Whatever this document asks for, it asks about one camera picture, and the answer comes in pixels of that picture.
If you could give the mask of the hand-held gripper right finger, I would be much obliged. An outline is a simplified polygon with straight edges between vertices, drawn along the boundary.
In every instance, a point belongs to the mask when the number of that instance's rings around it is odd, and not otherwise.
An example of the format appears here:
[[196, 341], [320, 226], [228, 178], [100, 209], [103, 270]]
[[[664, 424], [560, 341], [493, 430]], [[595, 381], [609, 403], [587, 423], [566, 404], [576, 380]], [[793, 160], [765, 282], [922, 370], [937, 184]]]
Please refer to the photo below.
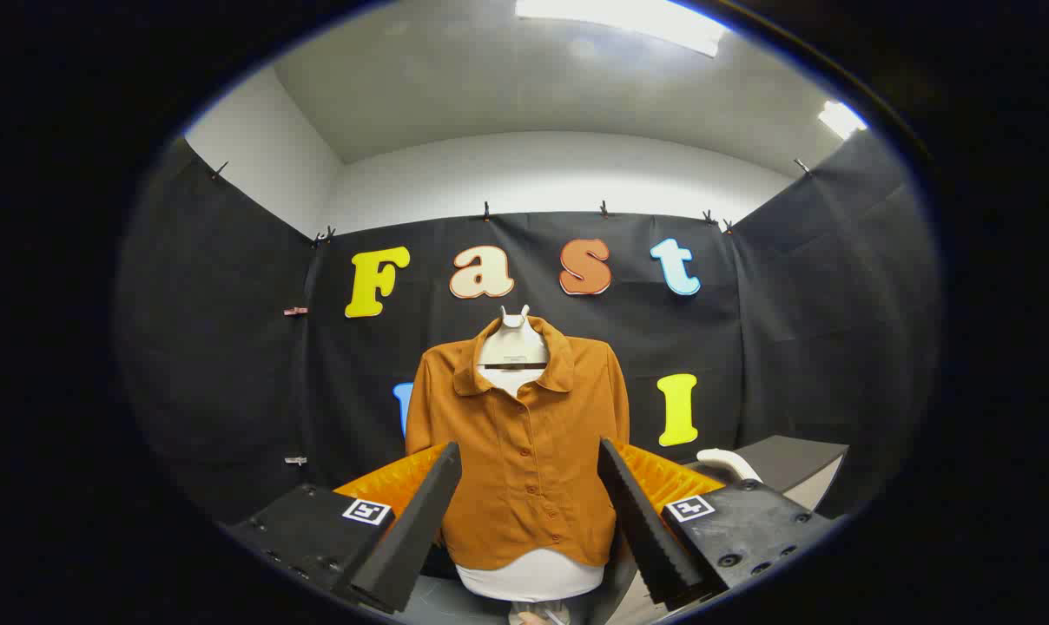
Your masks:
[[652, 602], [668, 609], [783, 569], [835, 529], [758, 479], [725, 484], [633, 444], [601, 439], [597, 474]]

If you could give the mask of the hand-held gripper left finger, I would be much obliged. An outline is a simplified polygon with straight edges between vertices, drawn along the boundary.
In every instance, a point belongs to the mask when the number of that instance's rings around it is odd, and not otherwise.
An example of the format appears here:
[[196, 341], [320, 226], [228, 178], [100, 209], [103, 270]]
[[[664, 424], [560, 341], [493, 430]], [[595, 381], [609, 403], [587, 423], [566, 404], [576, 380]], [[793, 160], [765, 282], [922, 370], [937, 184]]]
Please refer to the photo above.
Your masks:
[[437, 444], [328, 490], [298, 484], [223, 530], [299, 585], [402, 612], [461, 482], [457, 443]]

